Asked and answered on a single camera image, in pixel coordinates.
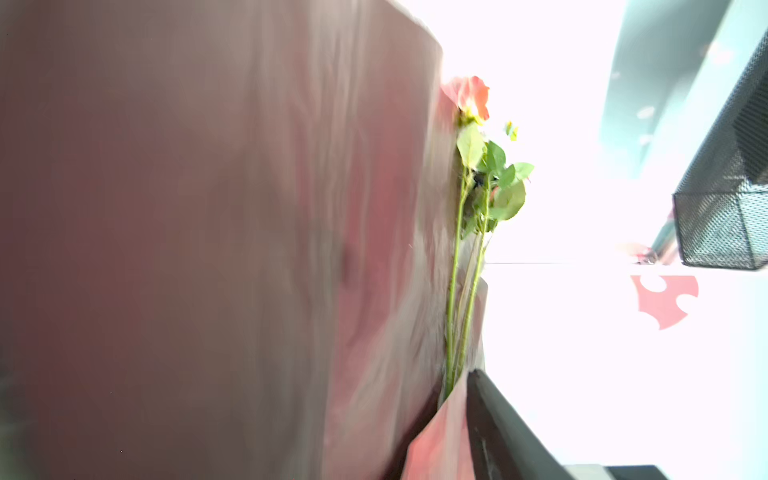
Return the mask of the pink orange fake rose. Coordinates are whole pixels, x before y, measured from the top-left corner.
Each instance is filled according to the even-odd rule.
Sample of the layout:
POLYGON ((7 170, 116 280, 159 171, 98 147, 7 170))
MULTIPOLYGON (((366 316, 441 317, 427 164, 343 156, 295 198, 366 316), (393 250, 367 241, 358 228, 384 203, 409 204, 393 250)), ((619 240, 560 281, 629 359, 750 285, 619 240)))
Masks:
MULTIPOLYGON (((489 91, 490 88, 478 76, 456 77, 442 86, 443 94, 452 102, 452 112, 458 135, 461 135, 462 131, 470 126, 478 126, 488 120, 489 91)), ((469 351, 470 330, 474 315, 472 297, 479 280, 479 271, 474 270, 474 272, 467 274, 461 291, 457 290, 457 286, 465 227, 471 224, 471 219, 466 216, 465 208, 468 206, 469 197, 475 190, 476 166, 480 161, 480 158, 469 158, 462 154, 459 147, 455 148, 454 177, 457 182, 455 239, 447 291, 446 357, 442 399, 447 399, 454 390, 458 378, 465 368, 469 351)))

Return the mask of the light blue fake flower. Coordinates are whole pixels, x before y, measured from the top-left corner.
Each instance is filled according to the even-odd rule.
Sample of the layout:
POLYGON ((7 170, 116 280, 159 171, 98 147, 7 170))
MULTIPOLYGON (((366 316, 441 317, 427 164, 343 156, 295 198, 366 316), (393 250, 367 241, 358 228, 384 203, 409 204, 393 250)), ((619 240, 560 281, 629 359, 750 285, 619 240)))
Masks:
MULTIPOLYGON (((456 147, 469 158, 481 159, 476 166, 475 190, 465 208, 471 224, 465 227, 457 286, 457 290, 461 291, 467 274, 479 271, 479 280, 472 297, 475 315, 476 295, 490 238, 500 224, 516 217, 524 207, 527 200, 526 182, 534 166, 525 162, 509 163, 505 150, 486 135, 483 124, 472 125, 457 135, 456 147)), ((474 315, 469 351, 462 373, 468 368, 474 315)))

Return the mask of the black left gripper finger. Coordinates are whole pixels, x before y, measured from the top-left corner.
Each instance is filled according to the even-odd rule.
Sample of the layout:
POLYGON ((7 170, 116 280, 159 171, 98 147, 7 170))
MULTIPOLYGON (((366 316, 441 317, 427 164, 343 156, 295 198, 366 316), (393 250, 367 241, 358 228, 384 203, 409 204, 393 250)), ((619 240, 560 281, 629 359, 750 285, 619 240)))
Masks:
POLYGON ((467 375, 466 419, 477 479, 572 479, 480 369, 467 375))

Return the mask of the dark red wrapping paper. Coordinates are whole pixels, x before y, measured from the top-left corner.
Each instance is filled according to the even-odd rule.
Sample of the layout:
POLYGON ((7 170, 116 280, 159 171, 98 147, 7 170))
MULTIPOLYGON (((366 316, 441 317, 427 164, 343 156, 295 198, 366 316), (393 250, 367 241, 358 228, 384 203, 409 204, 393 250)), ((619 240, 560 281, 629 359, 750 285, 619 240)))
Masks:
POLYGON ((443 51, 396 1, 1 5, 1 475, 398 479, 437 407, 443 51))

